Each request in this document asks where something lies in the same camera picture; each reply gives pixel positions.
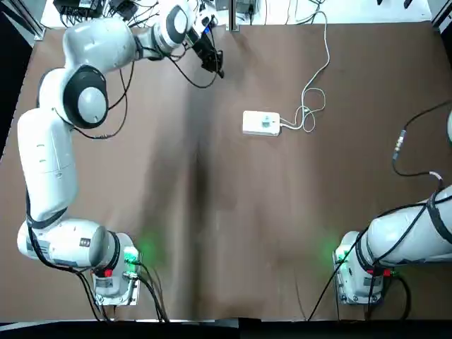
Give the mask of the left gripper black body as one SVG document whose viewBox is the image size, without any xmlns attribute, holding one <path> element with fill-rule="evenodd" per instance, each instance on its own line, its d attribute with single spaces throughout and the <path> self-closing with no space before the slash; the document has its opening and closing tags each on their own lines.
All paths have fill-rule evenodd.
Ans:
<svg viewBox="0 0 452 339">
<path fill-rule="evenodd" d="M 187 41 L 190 48 L 194 50 L 197 57 L 202 61 L 206 58 L 214 59 L 215 49 L 207 37 L 207 35 L 202 32 L 198 34 L 194 28 L 191 28 L 186 34 Z"/>
</svg>

